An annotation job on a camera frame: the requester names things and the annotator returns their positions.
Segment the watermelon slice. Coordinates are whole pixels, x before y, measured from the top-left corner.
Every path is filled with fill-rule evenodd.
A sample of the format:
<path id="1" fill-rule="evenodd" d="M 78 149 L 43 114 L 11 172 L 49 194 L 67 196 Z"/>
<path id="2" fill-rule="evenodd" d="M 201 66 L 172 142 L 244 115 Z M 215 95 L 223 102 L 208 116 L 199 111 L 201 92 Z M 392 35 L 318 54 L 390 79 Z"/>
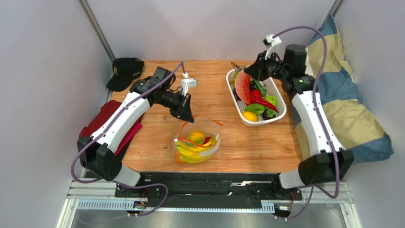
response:
<path id="1" fill-rule="evenodd" d="M 239 72 L 235 79 L 235 90 L 237 96 L 246 104 L 250 104 L 250 79 L 251 76 L 246 74 L 244 71 Z"/>

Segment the clear orange zip top bag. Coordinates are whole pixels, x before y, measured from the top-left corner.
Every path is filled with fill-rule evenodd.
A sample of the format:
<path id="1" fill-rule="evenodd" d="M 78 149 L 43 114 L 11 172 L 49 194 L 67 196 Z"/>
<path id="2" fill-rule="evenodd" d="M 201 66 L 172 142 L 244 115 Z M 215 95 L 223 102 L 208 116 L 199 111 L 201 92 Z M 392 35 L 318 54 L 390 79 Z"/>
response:
<path id="1" fill-rule="evenodd" d="M 202 163 L 219 149 L 223 124 L 205 115 L 185 122 L 173 138 L 174 159 L 180 165 Z"/>

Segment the red pomegranate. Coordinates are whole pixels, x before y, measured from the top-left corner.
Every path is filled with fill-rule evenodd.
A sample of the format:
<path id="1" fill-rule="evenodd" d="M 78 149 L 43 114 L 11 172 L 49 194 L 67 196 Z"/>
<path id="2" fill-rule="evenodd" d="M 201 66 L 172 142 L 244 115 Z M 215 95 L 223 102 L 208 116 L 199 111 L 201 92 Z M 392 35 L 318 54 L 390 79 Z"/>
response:
<path id="1" fill-rule="evenodd" d="M 206 144 L 207 142 L 209 142 L 210 139 L 211 139 L 211 137 L 206 137 L 205 140 L 204 140 L 204 144 Z"/>

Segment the yellow banana bunch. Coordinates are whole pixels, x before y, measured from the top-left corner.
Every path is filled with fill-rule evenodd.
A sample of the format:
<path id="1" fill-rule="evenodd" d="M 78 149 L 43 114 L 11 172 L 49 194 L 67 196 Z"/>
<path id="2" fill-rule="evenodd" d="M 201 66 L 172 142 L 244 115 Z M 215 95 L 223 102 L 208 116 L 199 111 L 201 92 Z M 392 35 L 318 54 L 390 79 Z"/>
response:
<path id="1" fill-rule="evenodd" d="M 221 140 L 211 137 L 210 141 L 203 145 L 195 144 L 193 141 L 175 139 L 173 143 L 174 158 L 178 157 L 187 164 L 197 164 L 210 159 L 219 149 Z"/>

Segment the orange persimmon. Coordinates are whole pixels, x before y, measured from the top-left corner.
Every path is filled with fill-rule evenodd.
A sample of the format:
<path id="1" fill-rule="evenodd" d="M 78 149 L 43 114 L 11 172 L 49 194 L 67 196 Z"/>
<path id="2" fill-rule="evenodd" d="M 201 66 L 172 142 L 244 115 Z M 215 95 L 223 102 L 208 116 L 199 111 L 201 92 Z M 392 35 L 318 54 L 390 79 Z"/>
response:
<path id="1" fill-rule="evenodd" d="M 180 164 L 180 165 L 186 165 L 186 164 L 187 164 L 186 162 L 180 160 L 178 157 L 175 157 L 175 160 L 176 160 L 176 162 L 177 162 L 178 164 Z"/>

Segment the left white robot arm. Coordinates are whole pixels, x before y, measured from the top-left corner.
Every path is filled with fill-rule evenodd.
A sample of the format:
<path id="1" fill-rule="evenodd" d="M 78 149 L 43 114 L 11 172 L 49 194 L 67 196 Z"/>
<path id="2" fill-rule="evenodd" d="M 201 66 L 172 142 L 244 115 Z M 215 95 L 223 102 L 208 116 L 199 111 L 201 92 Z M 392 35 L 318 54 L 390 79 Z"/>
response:
<path id="1" fill-rule="evenodd" d="M 190 88 L 198 85 L 197 80 L 183 72 L 180 91 L 170 89 L 175 77 L 174 71 L 157 67 L 154 74 L 138 79 L 129 93 L 109 119 L 89 137 L 82 136 L 77 141 L 79 155 L 75 159 L 88 171 L 106 181 L 134 187 L 141 174 L 124 165 L 116 155 L 119 144 L 152 105 L 158 104 L 169 109 L 171 116 L 194 122 L 190 108 Z"/>

